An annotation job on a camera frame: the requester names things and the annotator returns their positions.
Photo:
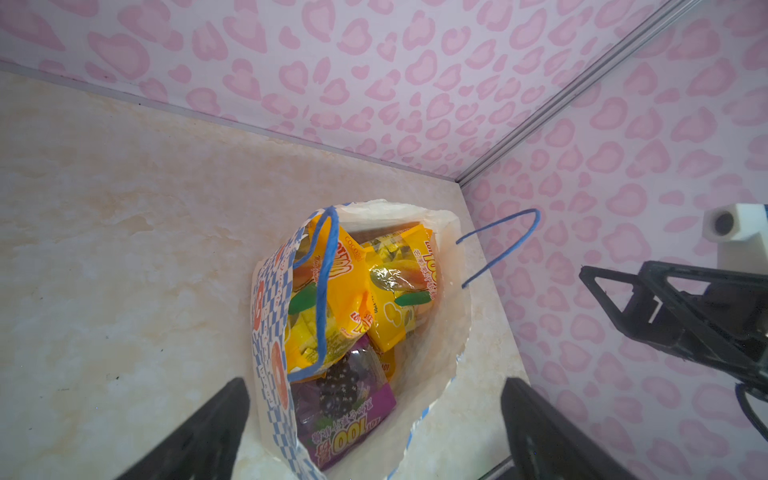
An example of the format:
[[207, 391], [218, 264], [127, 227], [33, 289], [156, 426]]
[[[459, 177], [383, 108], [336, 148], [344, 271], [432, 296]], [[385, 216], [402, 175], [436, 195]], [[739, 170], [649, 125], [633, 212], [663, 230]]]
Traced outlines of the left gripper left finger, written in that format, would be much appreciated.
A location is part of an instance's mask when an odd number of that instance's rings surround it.
[[124, 480], [230, 479], [250, 405], [244, 379], [230, 380], [120, 477]]

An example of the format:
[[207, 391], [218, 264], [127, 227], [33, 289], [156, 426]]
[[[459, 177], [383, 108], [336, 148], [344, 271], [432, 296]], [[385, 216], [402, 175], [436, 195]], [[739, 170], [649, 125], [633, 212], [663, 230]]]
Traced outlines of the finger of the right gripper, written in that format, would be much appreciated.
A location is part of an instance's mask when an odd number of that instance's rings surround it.
[[745, 384], [767, 382], [767, 277], [661, 261], [579, 278], [624, 336]]

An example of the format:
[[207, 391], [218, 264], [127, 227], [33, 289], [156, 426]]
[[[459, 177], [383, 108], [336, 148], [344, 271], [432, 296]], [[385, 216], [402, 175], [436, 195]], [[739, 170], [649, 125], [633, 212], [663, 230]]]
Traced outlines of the yellow candy bag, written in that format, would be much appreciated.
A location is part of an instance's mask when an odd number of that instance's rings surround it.
[[416, 223], [362, 245], [374, 304], [368, 336], [381, 353], [423, 323], [437, 299], [439, 275], [432, 237], [431, 229]]
[[370, 329], [374, 313], [366, 253], [334, 207], [305, 226], [292, 275], [284, 351], [294, 383], [341, 360]]

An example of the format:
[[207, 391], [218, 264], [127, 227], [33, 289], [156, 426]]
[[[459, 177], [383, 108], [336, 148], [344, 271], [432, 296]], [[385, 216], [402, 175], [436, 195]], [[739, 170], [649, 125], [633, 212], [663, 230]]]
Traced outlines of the white paper bag blue handles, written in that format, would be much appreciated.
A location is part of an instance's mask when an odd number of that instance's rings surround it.
[[298, 479], [470, 479], [505, 452], [492, 398], [522, 369], [471, 282], [459, 217], [386, 200], [319, 209], [254, 270], [263, 446]]

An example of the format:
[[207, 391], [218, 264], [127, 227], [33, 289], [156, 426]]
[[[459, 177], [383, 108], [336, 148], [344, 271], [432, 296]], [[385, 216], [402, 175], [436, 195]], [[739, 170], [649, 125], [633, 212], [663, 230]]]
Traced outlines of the purple grape candy bag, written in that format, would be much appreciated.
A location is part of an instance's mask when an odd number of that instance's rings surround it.
[[322, 375], [291, 385], [298, 439], [322, 471], [339, 462], [395, 409], [395, 395], [366, 336]]

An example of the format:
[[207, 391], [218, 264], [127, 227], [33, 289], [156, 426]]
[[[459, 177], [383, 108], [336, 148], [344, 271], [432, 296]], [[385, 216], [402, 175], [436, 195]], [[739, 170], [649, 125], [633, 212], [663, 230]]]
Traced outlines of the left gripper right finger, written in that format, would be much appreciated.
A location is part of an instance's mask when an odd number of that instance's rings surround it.
[[634, 475], [601, 449], [537, 391], [519, 378], [501, 394], [512, 468], [504, 479], [632, 479]]

